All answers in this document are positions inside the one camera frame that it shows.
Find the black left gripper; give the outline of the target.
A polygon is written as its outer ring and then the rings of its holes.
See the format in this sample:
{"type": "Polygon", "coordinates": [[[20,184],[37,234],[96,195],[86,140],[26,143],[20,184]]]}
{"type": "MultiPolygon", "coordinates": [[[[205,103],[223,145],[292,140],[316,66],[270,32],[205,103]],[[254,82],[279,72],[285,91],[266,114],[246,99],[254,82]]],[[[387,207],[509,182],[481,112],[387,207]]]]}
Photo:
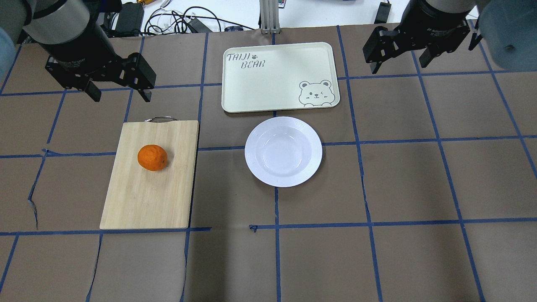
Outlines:
{"type": "Polygon", "coordinates": [[[86,94],[100,102],[102,92],[94,82],[113,82],[123,87],[140,90],[142,99],[149,103],[155,88],[156,73],[141,53],[132,53],[127,58],[118,57],[90,71],[68,70],[53,57],[49,57],[45,70],[64,88],[86,89],[86,94]]]}

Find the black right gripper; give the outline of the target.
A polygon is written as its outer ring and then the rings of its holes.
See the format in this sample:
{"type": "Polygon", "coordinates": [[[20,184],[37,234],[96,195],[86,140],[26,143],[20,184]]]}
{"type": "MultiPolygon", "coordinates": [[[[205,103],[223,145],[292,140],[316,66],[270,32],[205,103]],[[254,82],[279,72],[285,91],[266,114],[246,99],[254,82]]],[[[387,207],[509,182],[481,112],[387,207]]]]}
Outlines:
{"type": "Polygon", "coordinates": [[[461,21],[452,29],[435,29],[424,24],[416,27],[399,25],[395,29],[377,26],[363,46],[364,59],[375,75],[383,62],[411,50],[423,49],[419,62],[422,68],[426,68],[441,54],[457,50],[469,33],[470,27],[466,21],[461,21]]]}

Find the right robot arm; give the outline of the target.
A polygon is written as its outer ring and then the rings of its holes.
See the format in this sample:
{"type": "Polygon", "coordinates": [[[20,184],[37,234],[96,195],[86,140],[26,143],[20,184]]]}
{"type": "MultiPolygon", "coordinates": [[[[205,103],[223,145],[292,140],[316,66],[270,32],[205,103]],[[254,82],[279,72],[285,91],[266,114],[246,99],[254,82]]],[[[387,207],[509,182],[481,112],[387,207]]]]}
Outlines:
{"type": "Polygon", "coordinates": [[[411,0],[399,25],[374,28],[362,51],[372,74],[383,62],[411,50],[423,51],[419,63],[425,68],[471,35],[468,50],[485,41],[500,68],[535,71],[536,13],[535,0],[411,0]]]}

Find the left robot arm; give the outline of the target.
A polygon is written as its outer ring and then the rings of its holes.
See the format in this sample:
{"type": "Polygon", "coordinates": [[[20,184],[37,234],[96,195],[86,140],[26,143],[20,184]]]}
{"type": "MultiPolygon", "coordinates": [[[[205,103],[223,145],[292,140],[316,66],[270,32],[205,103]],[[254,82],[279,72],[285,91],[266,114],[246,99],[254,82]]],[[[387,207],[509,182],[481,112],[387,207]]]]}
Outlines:
{"type": "Polygon", "coordinates": [[[122,58],[81,0],[2,0],[1,75],[15,61],[15,44],[26,32],[49,54],[46,71],[65,89],[99,102],[96,82],[136,90],[150,102],[156,73],[140,53],[122,58]]]}

